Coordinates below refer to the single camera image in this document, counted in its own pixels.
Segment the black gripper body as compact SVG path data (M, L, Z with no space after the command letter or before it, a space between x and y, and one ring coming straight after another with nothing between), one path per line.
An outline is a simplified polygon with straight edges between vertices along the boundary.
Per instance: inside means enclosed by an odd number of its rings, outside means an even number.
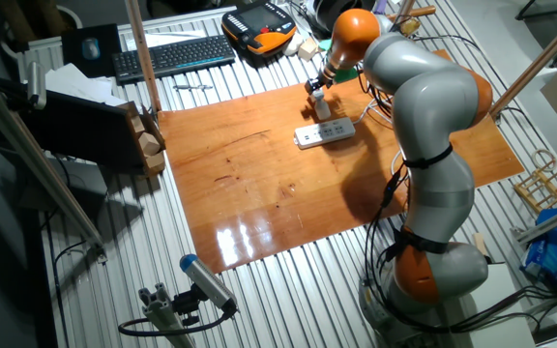
M312 90L321 89L323 86L330 86L333 83L333 71L328 68L322 69L318 76L312 80Z

